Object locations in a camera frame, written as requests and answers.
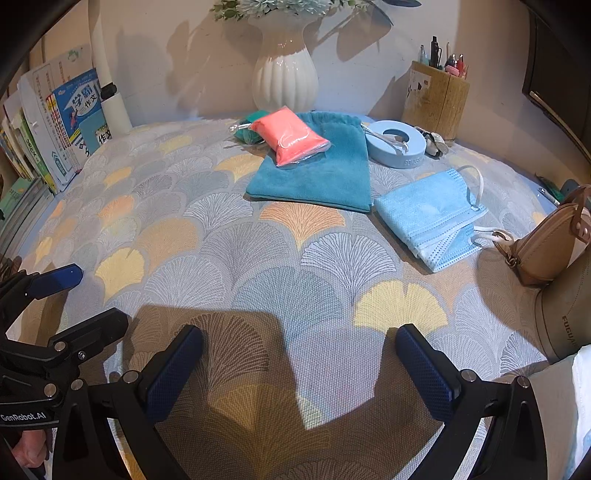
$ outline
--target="white ceramic vase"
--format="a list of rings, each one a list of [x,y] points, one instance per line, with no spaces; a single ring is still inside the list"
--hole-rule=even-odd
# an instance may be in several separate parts
[[[318,97],[318,75],[304,43],[304,28],[317,19],[282,10],[248,19],[263,35],[252,79],[252,96],[259,109],[274,112],[284,105],[294,112],[312,109]]]

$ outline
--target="blue gripper pad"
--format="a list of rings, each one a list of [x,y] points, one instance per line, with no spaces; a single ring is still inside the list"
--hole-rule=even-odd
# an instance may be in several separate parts
[[[27,295],[41,300],[54,293],[70,290],[80,284],[82,275],[82,269],[76,264],[56,268],[34,277],[27,288]]]
[[[166,420],[202,353],[201,330],[185,325],[168,348],[148,362],[142,370],[138,394],[149,422]]]
[[[453,401],[461,388],[452,362],[445,354],[434,350],[411,324],[398,329],[395,346],[431,416],[435,420],[450,421],[454,413]]]

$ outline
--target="surgical face mask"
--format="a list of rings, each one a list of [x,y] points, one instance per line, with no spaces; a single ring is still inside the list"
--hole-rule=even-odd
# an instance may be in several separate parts
[[[479,191],[470,192],[459,174],[478,172]],[[472,166],[436,173],[375,200],[376,209],[396,236],[438,272],[481,249],[473,242],[474,221],[487,213],[481,204],[484,179]]]

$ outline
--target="mask ear loop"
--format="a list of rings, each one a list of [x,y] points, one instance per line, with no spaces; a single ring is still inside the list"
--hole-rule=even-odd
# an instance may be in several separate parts
[[[480,204],[482,203],[482,196],[484,195],[484,178],[482,177],[480,170],[474,165],[464,165],[463,167],[458,168],[457,171],[462,171],[467,168],[474,168],[474,170],[478,172],[478,195],[476,195],[476,204],[472,205],[472,210],[479,210]]]
[[[510,247],[517,241],[517,239],[511,232],[504,230],[502,228],[475,226],[474,231],[478,233],[472,236],[472,242],[478,239],[485,239],[490,240],[495,244]]]

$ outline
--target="clear plastic bag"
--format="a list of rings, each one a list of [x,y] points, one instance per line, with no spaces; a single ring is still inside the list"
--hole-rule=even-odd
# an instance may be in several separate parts
[[[278,167],[301,162],[332,146],[329,140],[315,133],[286,106],[259,118],[249,128],[275,150]]]

